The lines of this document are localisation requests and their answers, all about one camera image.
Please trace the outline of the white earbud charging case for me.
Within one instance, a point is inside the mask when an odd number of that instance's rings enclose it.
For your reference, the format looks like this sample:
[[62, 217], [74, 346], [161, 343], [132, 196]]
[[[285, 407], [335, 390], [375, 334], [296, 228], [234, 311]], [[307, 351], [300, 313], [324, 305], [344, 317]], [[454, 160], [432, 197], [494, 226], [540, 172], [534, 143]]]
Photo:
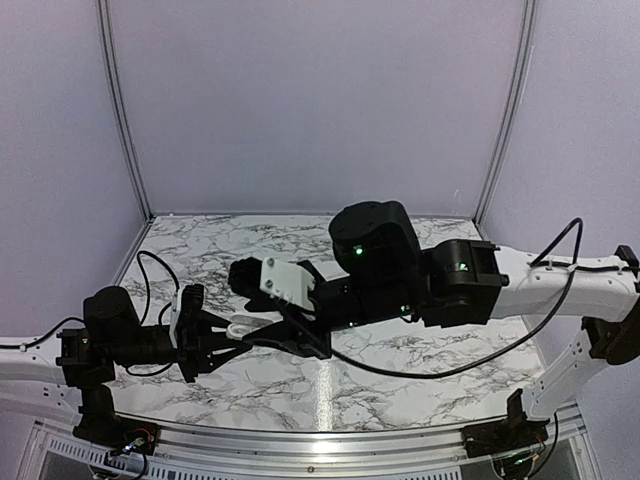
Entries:
[[235, 314], [226, 327], [226, 337], [230, 340], [242, 341], [245, 336], [273, 323], [274, 321], [268, 318]]

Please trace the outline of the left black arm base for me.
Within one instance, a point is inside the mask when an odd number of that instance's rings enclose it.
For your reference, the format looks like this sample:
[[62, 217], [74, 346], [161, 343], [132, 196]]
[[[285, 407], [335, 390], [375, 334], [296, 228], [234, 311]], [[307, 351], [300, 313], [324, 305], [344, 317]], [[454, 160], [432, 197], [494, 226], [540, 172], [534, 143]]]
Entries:
[[72, 430], [76, 438], [119, 451], [141, 439], [142, 452], [154, 453], [160, 432], [158, 424], [117, 414], [107, 386], [81, 388], [80, 392], [80, 421]]

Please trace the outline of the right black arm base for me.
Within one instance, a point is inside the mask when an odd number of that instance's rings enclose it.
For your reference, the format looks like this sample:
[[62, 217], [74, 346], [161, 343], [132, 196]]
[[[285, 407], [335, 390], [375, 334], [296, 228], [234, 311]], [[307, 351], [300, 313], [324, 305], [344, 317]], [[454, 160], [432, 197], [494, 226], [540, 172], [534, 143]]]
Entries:
[[464, 449], [469, 458], [496, 455], [547, 440], [549, 419], [532, 421], [523, 409], [523, 390], [507, 399], [507, 416], [501, 420], [467, 425], [462, 428]]

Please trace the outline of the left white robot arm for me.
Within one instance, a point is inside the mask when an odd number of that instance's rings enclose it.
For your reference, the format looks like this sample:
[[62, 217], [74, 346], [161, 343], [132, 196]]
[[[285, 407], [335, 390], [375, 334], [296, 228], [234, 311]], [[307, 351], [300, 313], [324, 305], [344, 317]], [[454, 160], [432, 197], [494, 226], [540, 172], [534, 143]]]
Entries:
[[86, 424], [106, 445], [125, 438], [110, 382], [117, 368], [175, 366], [184, 381], [220, 368], [250, 350], [231, 322], [203, 309], [200, 286], [179, 290], [166, 324], [146, 325], [129, 293], [112, 286], [87, 298], [80, 318], [61, 321], [39, 338], [1, 342], [1, 405], [74, 425]]

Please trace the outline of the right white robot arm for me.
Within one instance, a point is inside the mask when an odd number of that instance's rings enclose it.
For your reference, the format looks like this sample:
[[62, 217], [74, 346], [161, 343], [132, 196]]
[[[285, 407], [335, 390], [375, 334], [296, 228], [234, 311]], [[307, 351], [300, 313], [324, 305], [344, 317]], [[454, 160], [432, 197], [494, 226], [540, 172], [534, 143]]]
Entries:
[[408, 316], [426, 326], [483, 325], [537, 315], [577, 316], [580, 329], [532, 385], [513, 393], [495, 438], [515, 448], [576, 390], [639, 355], [639, 263], [620, 246], [609, 257], [552, 258], [488, 241], [452, 239], [424, 249], [404, 206], [367, 201], [329, 224], [343, 276], [326, 280], [310, 263], [273, 258], [231, 266], [231, 289], [250, 311], [277, 311], [280, 323], [255, 339], [299, 356], [331, 356], [330, 336]]

